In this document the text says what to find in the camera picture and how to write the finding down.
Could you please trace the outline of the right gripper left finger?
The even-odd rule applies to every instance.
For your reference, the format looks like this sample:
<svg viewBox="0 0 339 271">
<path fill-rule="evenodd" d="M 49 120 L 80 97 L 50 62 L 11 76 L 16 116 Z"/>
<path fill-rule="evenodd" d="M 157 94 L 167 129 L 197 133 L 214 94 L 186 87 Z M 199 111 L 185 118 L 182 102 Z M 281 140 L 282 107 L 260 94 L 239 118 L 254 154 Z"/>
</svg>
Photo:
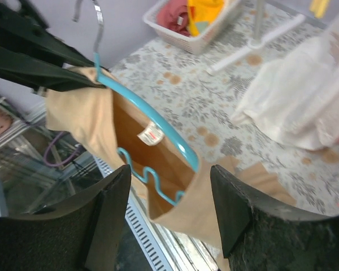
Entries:
<svg viewBox="0 0 339 271">
<path fill-rule="evenodd" d="M 130 186 L 124 165 L 34 214 L 0 217 L 0 270 L 113 270 Z"/>
</svg>

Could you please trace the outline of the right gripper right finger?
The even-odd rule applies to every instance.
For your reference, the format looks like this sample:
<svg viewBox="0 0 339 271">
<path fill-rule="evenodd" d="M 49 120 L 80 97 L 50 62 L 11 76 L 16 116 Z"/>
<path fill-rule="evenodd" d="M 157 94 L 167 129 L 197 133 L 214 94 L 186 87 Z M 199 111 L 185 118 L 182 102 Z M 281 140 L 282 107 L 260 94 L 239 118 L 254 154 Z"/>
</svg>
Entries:
<svg viewBox="0 0 339 271">
<path fill-rule="evenodd" d="M 210 180 L 231 270 L 339 270 L 339 215 L 290 206 L 219 165 Z"/>
</svg>

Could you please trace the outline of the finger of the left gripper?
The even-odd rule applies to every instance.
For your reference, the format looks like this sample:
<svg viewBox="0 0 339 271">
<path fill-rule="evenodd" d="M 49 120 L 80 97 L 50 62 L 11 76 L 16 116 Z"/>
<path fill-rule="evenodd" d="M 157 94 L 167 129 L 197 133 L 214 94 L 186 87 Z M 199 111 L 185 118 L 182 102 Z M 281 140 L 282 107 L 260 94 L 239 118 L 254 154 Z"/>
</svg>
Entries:
<svg viewBox="0 0 339 271">
<path fill-rule="evenodd" d="M 29 88 L 45 87 L 56 91 L 104 88 L 86 76 L 0 47 L 0 78 Z"/>
<path fill-rule="evenodd" d="M 94 63 L 47 31 L 49 27 L 32 1 L 19 1 L 17 11 L 0 1 L 0 46 L 62 67 L 67 63 L 90 67 Z"/>
</svg>

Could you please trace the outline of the beige t shirt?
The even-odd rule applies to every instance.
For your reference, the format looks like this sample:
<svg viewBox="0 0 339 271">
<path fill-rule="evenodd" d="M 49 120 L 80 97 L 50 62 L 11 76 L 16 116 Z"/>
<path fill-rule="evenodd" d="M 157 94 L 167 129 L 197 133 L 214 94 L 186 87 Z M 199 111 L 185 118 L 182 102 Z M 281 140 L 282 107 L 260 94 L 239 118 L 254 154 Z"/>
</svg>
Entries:
<svg viewBox="0 0 339 271">
<path fill-rule="evenodd" d="M 129 164 L 132 186 L 149 219 L 221 249 L 211 163 L 195 172 L 133 103 L 109 88 L 46 92 L 46 126 L 66 131 L 112 169 Z"/>
</svg>

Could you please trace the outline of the blue hanger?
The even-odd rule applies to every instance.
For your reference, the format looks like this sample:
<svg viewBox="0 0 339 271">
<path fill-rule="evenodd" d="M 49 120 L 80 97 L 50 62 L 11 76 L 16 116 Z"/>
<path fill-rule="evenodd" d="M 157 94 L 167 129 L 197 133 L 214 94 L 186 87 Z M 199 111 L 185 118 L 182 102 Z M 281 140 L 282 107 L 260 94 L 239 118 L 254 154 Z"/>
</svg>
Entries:
<svg viewBox="0 0 339 271">
<path fill-rule="evenodd" d="M 98 32 L 93 46 L 93 54 L 94 54 L 94 66 L 97 73 L 97 81 L 104 84 L 104 86 L 112 89 L 113 91 L 120 94 L 122 97 L 130 101 L 133 105 L 135 105 L 142 113 L 144 113 L 163 133 L 164 135 L 172 142 L 172 144 L 177 148 L 179 153 L 185 158 L 185 160 L 189 163 L 192 170 L 197 172 L 199 170 L 199 158 L 194 150 L 187 144 L 187 142 L 178 134 L 177 131 L 154 109 L 151 105 L 149 105 L 146 101 L 144 101 L 137 94 L 129 90 L 124 85 L 116 82 L 115 80 L 109 78 L 104 75 L 101 70 L 100 65 L 100 56 L 99 56 L 99 44 L 102 40 L 103 30 L 104 30 L 104 21 L 101 8 L 97 1 L 92 2 L 94 6 L 94 10 L 96 13 L 97 23 L 98 23 Z M 126 158 L 126 162 L 131 167 L 132 174 L 141 182 L 148 183 L 149 175 L 152 175 L 154 178 L 154 186 L 157 194 L 166 200 L 169 204 L 175 206 L 180 201 L 181 197 L 184 195 L 184 192 L 179 190 L 175 193 L 175 200 L 169 198 L 161 189 L 161 181 L 156 173 L 150 167 L 143 168 L 143 175 L 138 174 L 134 171 L 132 158 L 130 154 L 122 147 L 117 148 L 117 153 L 124 155 Z"/>
</svg>

